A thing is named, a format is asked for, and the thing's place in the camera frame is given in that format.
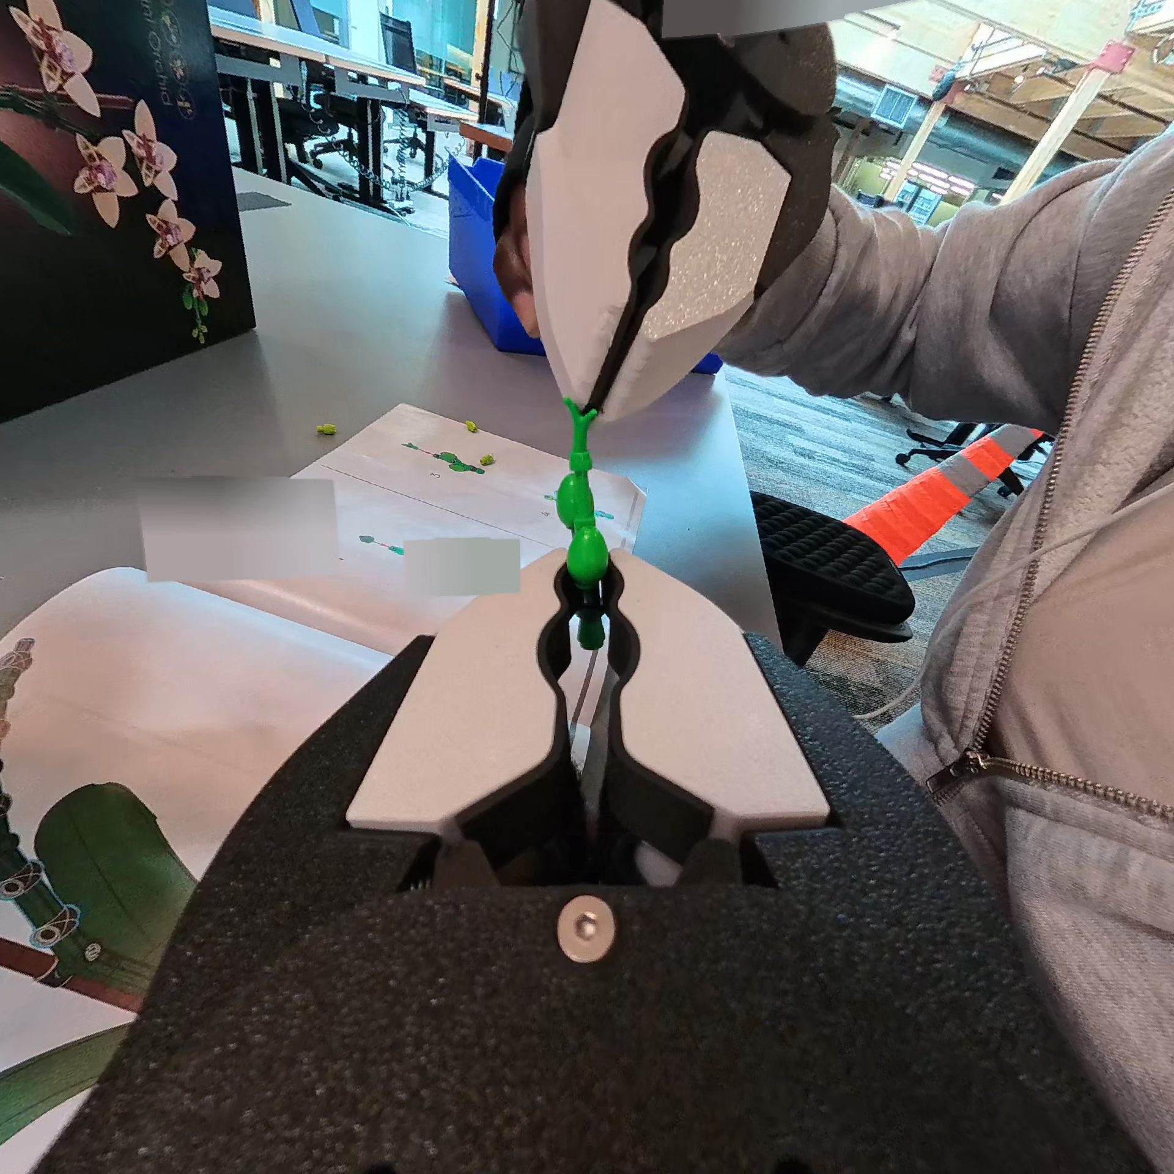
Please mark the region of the open instruction booklet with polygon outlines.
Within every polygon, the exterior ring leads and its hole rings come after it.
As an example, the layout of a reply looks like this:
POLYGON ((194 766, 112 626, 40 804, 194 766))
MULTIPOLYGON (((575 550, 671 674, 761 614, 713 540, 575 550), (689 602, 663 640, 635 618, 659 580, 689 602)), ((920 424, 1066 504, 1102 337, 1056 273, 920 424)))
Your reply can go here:
POLYGON ((94 572, 2 652, 2 1171, 296 1171, 314 1063, 345 1025, 363 944, 413 898, 499 896, 593 870, 579 782, 565 834, 485 852, 345 812, 441 624, 571 532, 569 458, 399 405, 276 478, 335 510, 335 568, 296 578, 94 572), (495 462, 481 466, 479 456, 495 462))

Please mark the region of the black office chair base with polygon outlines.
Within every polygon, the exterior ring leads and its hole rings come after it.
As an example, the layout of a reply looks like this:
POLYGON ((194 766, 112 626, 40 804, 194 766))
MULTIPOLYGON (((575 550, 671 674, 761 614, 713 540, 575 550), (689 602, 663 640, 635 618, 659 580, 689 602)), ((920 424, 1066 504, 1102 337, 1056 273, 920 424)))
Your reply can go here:
MULTIPOLYGON (((934 462, 942 462, 948 456, 960 452, 962 446, 976 442, 994 430, 996 430, 996 424, 992 424, 992 422, 978 424, 972 420, 956 422, 944 436, 934 436, 934 434, 916 432, 916 430, 908 428, 906 434, 910 436, 910 440, 914 440, 914 446, 910 446, 908 450, 897 452, 895 460, 901 466, 906 466, 914 456, 926 456, 934 462)), ((1036 438, 1032 440, 1032 444, 1026 444, 1020 448, 1020 454, 994 480, 996 492, 1002 498, 1010 500, 1012 496, 1020 494, 1020 490, 1024 490, 1024 480, 1016 472, 1016 462, 1026 464, 1034 456, 1046 458, 1050 452, 1052 440, 1054 440, 1054 434, 1036 432, 1036 438)))

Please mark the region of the row of white office desks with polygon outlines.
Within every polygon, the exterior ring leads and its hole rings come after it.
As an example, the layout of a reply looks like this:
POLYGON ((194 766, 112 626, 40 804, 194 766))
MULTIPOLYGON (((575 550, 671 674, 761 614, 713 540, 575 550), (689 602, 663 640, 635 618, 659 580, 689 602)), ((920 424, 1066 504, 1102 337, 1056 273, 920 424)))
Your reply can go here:
POLYGON ((485 109, 513 111, 489 81, 463 83, 415 67, 409 23, 387 17, 391 59, 365 57, 321 37, 312 1, 290 1, 294 25, 276 21, 276 1, 210 1, 216 69, 238 127, 242 167, 318 195, 409 213, 411 195, 447 171, 435 137, 455 133, 473 155, 503 157, 505 125, 485 109))

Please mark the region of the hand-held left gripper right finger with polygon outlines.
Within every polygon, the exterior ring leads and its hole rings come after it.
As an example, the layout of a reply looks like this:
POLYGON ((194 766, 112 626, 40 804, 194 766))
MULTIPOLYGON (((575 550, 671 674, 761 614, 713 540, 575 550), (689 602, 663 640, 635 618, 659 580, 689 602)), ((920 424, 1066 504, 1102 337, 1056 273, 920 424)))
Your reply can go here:
POLYGON ((629 550, 611 554, 603 816, 655 854, 823 828, 831 804, 741 626, 629 550))

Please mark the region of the blue storage bin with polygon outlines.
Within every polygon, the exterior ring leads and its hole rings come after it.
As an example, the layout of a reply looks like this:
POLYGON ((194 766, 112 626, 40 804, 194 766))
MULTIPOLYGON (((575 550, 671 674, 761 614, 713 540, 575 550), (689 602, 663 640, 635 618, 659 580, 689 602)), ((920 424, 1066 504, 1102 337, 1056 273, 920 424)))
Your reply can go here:
POLYGON ((493 271, 493 195, 501 175, 503 161, 491 157, 447 159, 447 263, 495 349, 543 357, 543 343, 525 333, 493 271))

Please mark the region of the black orchid print box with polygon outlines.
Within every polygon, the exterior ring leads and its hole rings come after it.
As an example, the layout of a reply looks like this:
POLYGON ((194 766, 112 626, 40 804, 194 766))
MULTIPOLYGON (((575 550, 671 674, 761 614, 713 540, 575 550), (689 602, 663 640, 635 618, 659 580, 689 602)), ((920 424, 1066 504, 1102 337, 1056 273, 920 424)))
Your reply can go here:
POLYGON ((206 1, 2 1, 2 418, 256 327, 206 1))

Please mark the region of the person's right hand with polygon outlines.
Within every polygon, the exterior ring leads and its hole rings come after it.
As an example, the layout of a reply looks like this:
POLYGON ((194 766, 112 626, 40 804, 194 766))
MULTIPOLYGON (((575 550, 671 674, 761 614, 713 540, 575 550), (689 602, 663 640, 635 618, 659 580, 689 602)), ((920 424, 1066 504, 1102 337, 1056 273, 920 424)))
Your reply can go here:
POLYGON ((493 253, 493 271, 501 285, 503 297, 513 307, 521 327, 529 337, 539 337, 539 321, 531 279, 531 247, 525 215, 525 185, 511 189, 507 203, 507 221, 497 237, 493 253))

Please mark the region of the orange traffic cone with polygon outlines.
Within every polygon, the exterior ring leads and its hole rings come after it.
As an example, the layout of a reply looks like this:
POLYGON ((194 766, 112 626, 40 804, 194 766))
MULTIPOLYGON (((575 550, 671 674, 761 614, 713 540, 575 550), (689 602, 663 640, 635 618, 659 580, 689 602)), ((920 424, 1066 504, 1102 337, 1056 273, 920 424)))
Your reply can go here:
POLYGON ((845 524, 871 536, 891 560, 903 564, 1042 436, 1036 428, 1000 424, 859 508, 845 524))

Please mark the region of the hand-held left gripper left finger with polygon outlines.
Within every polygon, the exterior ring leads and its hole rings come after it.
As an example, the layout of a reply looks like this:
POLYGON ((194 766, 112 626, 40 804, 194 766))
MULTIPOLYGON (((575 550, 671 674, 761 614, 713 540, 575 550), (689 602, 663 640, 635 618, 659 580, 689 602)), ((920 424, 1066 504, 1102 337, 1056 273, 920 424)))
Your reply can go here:
POLYGON ((579 782, 569 722, 589 678, 565 548, 521 590, 475 596, 425 652, 345 812, 361 830, 521 852, 567 832, 579 782))

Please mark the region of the green toy flower stem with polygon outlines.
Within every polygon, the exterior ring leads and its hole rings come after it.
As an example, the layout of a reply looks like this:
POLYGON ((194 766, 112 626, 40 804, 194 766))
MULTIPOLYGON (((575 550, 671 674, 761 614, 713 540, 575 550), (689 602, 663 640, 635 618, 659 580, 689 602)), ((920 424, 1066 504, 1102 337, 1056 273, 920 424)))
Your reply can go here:
POLYGON ((569 472, 557 488, 555 504, 559 518, 571 532, 565 568, 577 588, 577 638, 583 648, 599 650, 605 642, 603 596, 599 584, 609 570, 609 546, 597 528, 595 494, 589 484, 589 470, 593 468, 589 426, 597 416, 597 410, 585 410, 569 397, 565 397, 563 403, 571 414, 573 438, 569 472))

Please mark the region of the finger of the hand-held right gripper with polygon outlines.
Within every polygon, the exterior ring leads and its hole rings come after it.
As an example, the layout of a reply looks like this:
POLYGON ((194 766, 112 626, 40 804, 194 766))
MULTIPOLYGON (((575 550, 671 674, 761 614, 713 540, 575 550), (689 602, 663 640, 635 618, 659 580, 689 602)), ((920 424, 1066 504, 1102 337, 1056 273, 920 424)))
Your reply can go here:
POLYGON ((663 397, 753 301, 791 175, 761 141, 713 129, 699 143, 697 181, 695 223, 669 247, 665 291, 621 345, 603 418, 663 397))
POLYGON ((699 231, 663 253, 661 305, 635 307, 633 245, 651 213, 647 163, 677 131, 681 79, 649 27, 613 1, 589 1, 561 107, 537 131, 525 183, 539 335, 557 387, 585 408, 643 408, 707 353, 699 231))

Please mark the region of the person's right forearm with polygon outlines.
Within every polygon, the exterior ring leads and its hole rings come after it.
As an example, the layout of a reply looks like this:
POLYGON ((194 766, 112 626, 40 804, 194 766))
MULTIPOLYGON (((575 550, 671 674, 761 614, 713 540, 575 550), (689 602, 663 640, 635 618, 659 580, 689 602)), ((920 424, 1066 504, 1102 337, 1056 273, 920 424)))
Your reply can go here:
POLYGON ((1112 279, 1172 189, 1172 131, 930 229, 839 189, 815 239, 719 345, 813 395, 1054 432, 1112 279))

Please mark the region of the grey desk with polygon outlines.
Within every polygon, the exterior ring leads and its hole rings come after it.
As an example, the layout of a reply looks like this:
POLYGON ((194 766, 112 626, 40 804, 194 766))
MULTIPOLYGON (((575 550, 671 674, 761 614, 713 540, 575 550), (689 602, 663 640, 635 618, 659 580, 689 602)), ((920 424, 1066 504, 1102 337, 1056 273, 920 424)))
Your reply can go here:
MULTIPOLYGON (((449 285, 447 243, 389 217, 236 171, 282 207, 242 215, 258 325, 2 422, 2 630, 100 568, 144 562, 146 476, 292 474, 397 403, 565 456, 549 367, 497 351, 449 285)), ((647 492, 635 550, 781 642, 729 403, 691 373, 591 430, 603 470, 647 492)))

